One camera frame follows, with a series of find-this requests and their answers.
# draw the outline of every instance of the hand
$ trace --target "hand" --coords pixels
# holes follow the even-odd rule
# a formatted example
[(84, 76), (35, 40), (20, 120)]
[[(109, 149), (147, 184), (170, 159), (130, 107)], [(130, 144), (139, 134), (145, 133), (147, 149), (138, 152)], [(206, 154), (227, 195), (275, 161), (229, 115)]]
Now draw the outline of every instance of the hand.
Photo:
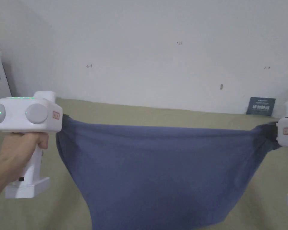
[(4, 138), (0, 151), (0, 193), (22, 174), (37, 144), (41, 149), (48, 148), (48, 138), (43, 132), (11, 133)]
[(48, 148), (48, 138), (48, 134), (43, 132), (29, 132), (25, 135), (11, 133), (4, 138), (0, 151), (0, 166), (9, 172), (9, 182), (21, 175), (37, 144), (41, 149)]

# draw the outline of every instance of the green indicator light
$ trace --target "green indicator light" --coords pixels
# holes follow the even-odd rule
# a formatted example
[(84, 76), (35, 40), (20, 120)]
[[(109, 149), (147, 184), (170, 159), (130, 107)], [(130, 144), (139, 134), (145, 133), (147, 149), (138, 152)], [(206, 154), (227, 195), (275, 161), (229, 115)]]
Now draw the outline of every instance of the green indicator light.
[(34, 98), (16, 98), (16, 99), (34, 99)]

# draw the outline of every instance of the white handheld gripper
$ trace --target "white handheld gripper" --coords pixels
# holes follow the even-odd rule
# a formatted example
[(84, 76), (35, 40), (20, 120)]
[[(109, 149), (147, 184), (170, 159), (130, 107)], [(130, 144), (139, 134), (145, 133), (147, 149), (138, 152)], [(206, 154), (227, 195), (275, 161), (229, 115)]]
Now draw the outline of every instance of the white handheld gripper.
[[(32, 98), (0, 99), (2, 132), (59, 132), (63, 110), (52, 91), (37, 91)], [(36, 146), (22, 176), (5, 188), (6, 198), (32, 198), (49, 188), (49, 177), (40, 178), (43, 151)]]

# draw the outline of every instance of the blue cloth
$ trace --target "blue cloth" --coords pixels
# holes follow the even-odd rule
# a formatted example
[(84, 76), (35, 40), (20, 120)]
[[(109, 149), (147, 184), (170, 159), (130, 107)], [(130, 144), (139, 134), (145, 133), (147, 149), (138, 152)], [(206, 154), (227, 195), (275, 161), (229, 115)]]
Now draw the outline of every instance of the blue cloth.
[(56, 141), (94, 230), (187, 230), (225, 219), (279, 147), (275, 130), (94, 125), (64, 116)]

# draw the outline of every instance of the dark gray card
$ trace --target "dark gray card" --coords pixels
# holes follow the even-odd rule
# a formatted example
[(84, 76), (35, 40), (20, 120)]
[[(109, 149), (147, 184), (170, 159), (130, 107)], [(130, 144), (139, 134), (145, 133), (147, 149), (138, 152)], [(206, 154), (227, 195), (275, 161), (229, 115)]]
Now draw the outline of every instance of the dark gray card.
[(271, 116), (275, 98), (250, 98), (246, 114)]

